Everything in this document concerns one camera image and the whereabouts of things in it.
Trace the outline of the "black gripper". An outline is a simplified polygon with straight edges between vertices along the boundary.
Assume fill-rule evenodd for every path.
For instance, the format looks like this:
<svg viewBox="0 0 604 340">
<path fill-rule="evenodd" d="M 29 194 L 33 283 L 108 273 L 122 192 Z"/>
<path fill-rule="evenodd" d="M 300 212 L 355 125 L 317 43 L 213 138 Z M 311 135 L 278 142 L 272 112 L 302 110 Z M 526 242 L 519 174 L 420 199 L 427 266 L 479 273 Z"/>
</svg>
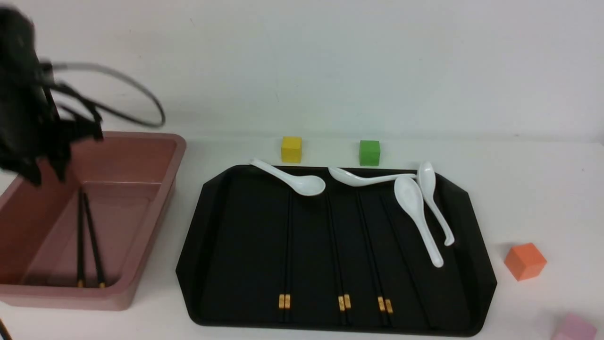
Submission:
<svg viewBox="0 0 604 340">
<path fill-rule="evenodd" d="M 65 182 L 71 161 L 71 144 L 87 138 L 102 141 L 99 122 L 75 116 L 73 120 L 17 124 L 1 129 L 2 170 L 13 172 L 35 187 L 42 184 L 40 161 L 46 160 L 56 178 Z"/>
</svg>

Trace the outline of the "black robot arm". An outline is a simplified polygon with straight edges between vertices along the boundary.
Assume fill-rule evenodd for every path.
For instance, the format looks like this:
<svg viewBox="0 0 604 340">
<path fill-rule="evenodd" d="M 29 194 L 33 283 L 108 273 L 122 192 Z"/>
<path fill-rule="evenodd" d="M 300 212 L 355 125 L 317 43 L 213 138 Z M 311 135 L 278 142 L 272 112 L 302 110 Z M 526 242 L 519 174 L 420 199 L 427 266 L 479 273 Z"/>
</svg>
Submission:
<svg viewBox="0 0 604 340">
<path fill-rule="evenodd" d="M 66 84 L 54 82 L 54 65 L 41 62 L 34 25 L 15 7 L 1 7 L 1 168 L 35 187 L 42 183 L 38 161 L 47 159 L 66 180 L 71 144 L 103 139 L 96 105 Z"/>
</svg>

